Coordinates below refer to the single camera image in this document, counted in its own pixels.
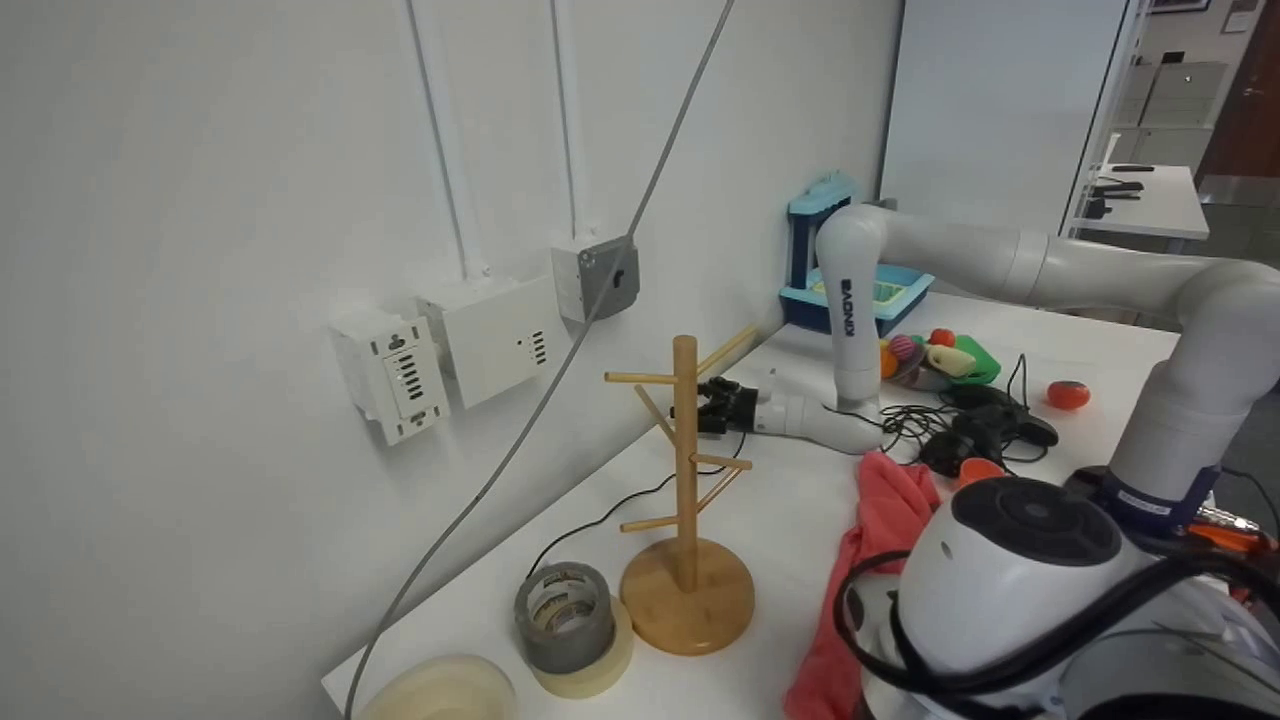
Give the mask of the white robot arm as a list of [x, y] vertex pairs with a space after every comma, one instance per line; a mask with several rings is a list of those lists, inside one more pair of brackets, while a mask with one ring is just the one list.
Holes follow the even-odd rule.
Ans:
[[835, 403], [873, 399], [881, 259], [1045, 307], [1144, 313], [1177, 330], [1117, 441], [1060, 484], [976, 482], [894, 557], [881, 614], [835, 597], [835, 634], [922, 720], [1274, 720], [1274, 599], [1246, 557], [1190, 538], [1224, 451], [1280, 381], [1280, 272], [1045, 231], [842, 207], [816, 231]]

